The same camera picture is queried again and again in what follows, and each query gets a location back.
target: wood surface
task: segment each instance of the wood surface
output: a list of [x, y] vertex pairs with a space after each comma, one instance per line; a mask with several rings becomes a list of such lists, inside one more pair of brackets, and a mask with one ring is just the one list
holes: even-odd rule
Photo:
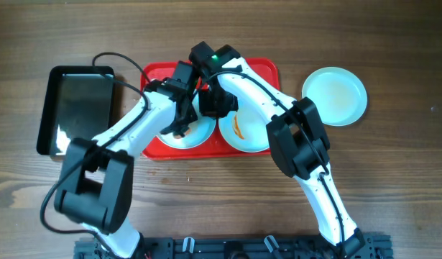
[[[395, 258], [442, 258], [442, 1], [66, 1], [0, 1], [0, 258], [71, 258], [80, 237], [39, 221], [61, 166], [35, 150], [51, 68], [107, 50], [143, 66], [185, 60], [202, 40], [271, 59], [298, 99], [318, 68], [356, 74], [367, 113], [326, 128], [346, 208], [365, 232], [392, 235]], [[100, 63], [139, 85], [125, 61]], [[125, 91], [121, 109], [135, 98]], [[144, 236], [318, 233], [301, 188], [269, 157], [140, 158], [134, 171], [129, 217]], [[47, 217], [77, 227], [52, 205]]]

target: white arm segment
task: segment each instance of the white arm segment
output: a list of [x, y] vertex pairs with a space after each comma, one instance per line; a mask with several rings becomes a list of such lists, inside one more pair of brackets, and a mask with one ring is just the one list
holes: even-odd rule
[[[119, 141], [109, 145], [107, 147], [109, 150], [125, 150], [128, 152], [128, 155], [136, 159], [155, 135], [170, 126], [174, 121], [176, 113], [176, 103], [174, 101], [169, 100], [167, 96], [157, 92], [146, 92], [145, 94], [149, 100], [149, 110], [133, 127], [120, 137]], [[136, 106], [114, 126], [93, 138], [94, 140], [98, 140], [97, 145], [104, 144], [110, 140], [112, 136], [125, 128], [141, 113], [143, 108], [144, 99], [141, 98]], [[115, 233], [109, 235], [102, 234], [97, 228], [88, 224], [83, 224], [83, 226], [86, 229], [97, 232], [101, 239], [112, 249], [112, 252], [120, 258], [130, 258], [140, 239], [139, 232], [133, 228], [128, 217]]]
[[[265, 88], [275, 95], [286, 108], [289, 109], [293, 106], [292, 102], [295, 101], [293, 97], [287, 96], [278, 91], [266, 82], [266, 80], [257, 75], [256, 72], [249, 67], [244, 58], [234, 58], [224, 64], [222, 68], [236, 68], [238, 65], [241, 65], [241, 68], [243, 69], [242, 73], [251, 76], [265, 86]], [[246, 102], [247, 105], [256, 107], [265, 123], [269, 123], [273, 115], [283, 114], [285, 112], [279, 106], [275, 106], [275, 102], [272, 101], [261, 88], [247, 78], [226, 73], [219, 75], [218, 81], [225, 91], [232, 93], [238, 97], [238, 99]]]
[[[329, 170], [329, 175], [324, 176], [324, 181], [328, 186], [329, 191], [334, 198], [334, 201], [336, 202], [339, 213], [341, 214], [342, 223], [344, 224], [345, 230], [344, 237], [345, 240], [347, 240], [354, 234], [356, 224], [345, 210], [341, 197], [337, 192], [331, 174], [331, 166], [329, 165], [329, 163], [328, 165], [326, 165], [326, 167]], [[310, 173], [310, 179], [303, 180], [297, 176], [294, 176], [294, 179], [304, 190], [304, 193], [307, 196], [307, 199], [310, 202], [313, 211], [315, 212], [316, 219], [318, 220], [318, 228], [321, 235], [332, 245], [337, 245], [338, 243], [340, 243], [342, 238], [341, 228], [339, 227], [339, 220], [337, 219], [337, 214], [334, 210], [334, 206], [329, 199], [329, 196], [326, 193], [323, 184], [321, 183], [321, 181], [318, 180], [320, 172], [324, 172], [324, 169], [321, 165]]]
[[[277, 89], [273, 88], [264, 79], [258, 76], [247, 64], [244, 58], [234, 58], [227, 62], [222, 68], [236, 68], [241, 65], [242, 73], [251, 76], [259, 81], [263, 86], [267, 88], [272, 94], [274, 94], [286, 108], [292, 107], [292, 102], [295, 101], [293, 97], [287, 96]], [[262, 115], [263, 120], [268, 123], [271, 121], [273, 115], [281, 115], [285, 111], [279, 106], [274, 106], [274, 101], [255, 83], [251, 82], [247, 78], [234, 74], [221, 74], [218, 76], [218, 81], [221, 87], [242, 101], [246, 102], [252, 107], [256, 107], [259, 113]], [[331, 167], [328, 163], [328, 169], [331, 172]], [[304, 181], [301, 178], [295, 176], [294, 178], [302, 186], [302, 189], [307, 196], [310, 205], [315, 212], [316, 219], [318, 220], [318, 226], [321, 235], [326, 238], [331, 244], [337, 245], [341, 241], [341, 229], [339, 227], [339, 221], [336, 216], [331, 200], [329, 199], [323, 184], [318, 180], [319, 173], [324, 172], [322, 166], [316, 168], [311, 174], [310, 179]], [[334, 186], [332, 175], [325, 176], [325, 182], [328, 185], [334, 201], [336, 202], [339, 213], [342, 216], [344, 223], [344, 237], [347, 240], [354, 234], [356, 229], [355, 222], [350, 218], [345, 210], [344, 204], [342, 204], [341, 197]]]
[[[112, 151], [125, 150], [128, 155], [138, 158], [150, 141], [164, 128], [170, 126], [176, 114], [176, 103], [168, 99], [168, 96], [157, 92], [146, 92], [149, 100], [148, 111], [136, 122], [131, 129], [125, 132], [119, 140], [110, 144], [107, 149]], [[98, 140], [97, 145], [109, 141], [111, 137], [125, 128], [136, 118], [144, 107], [144, 99], [141, 97], [134, 108], [121, 118], [114, 126], [105, 132], [96, 135], [93, 140]]]

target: red tray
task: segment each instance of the red tray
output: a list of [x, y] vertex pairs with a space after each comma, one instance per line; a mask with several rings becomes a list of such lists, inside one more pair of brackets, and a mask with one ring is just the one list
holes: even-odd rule
[[[280, 90], [280, 79], [275, 64], [266, 58], [247, 58], [249, 66], [270, 85]], [[162, 80], [172, 76], [176, 69], [177, 61], [150, 63], [144, 68], [144, 72], [152, 79]], [[141, 90], [144, 88], [144, 77], [141, 76]], [[270, 150], [258, 153], [245, 153], [230, 146], [221, 135], [216, 124], [213, 134], [201, 145], [187, 150], [179, 150], [168, 147], [155, 137], [142, 154], [150, 159], [191, 159], [191, 158], [225, 158], [247, 155], [269, 155]]]

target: robotic hand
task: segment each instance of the robotic hand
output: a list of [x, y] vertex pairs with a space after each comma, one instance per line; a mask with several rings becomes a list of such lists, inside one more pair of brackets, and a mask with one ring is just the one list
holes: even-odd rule
[[[99, 146], [142, 112], [144, 99], [93, 140], [71, 142], [60, 175], [66, 180], [56, 192], [55, 209], [97, 233], [96, 237], [113, 256], [147, 257], [142, 254], [143, 236], [126, 217], [132, 200], [134, 159], [158, 132], [183, 136], [188, 124], [197, 120], [191, 101], [200, 77], [210, 85], [209, 92], [199, 94], [202, 114], [226, 116], [238, 109], [236, 98], [256, 107], [267, 124], [273, 160], [286, 176], [302, 186], [322, 237], [332, 248], [340, 247], [342, 257], [349, 258], [363, 247], [365, 239], [334, 186], [327, 153], [329, 140], [313, 102], [296, 101], [273, 88], [228, 45], [214, 52], [202, 42], [192, 49], [189, 59], [192, 65], [179, 62], [172, 78], [146, 86], [148, 111], [107, 149]], [[299, 131], [292, 134], [290, 127], [299, 127]], [[91, 153], [95, 155], [88, 163], [67, 176], [73, 165]], [[105, 171], [102, 184], [85, 177], [85, 171], [98, 168]]]

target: light blue plate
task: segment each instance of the light blue plate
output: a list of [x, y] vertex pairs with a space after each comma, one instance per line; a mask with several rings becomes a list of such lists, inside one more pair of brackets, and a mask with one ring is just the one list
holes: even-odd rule
[[321, 121], [331, 126], [346, 126], [357, 121], [367, 107], [363, 83], [343, 68], [327, 67], [313, 72], [305, 80], [302, 97], [310, 98]]

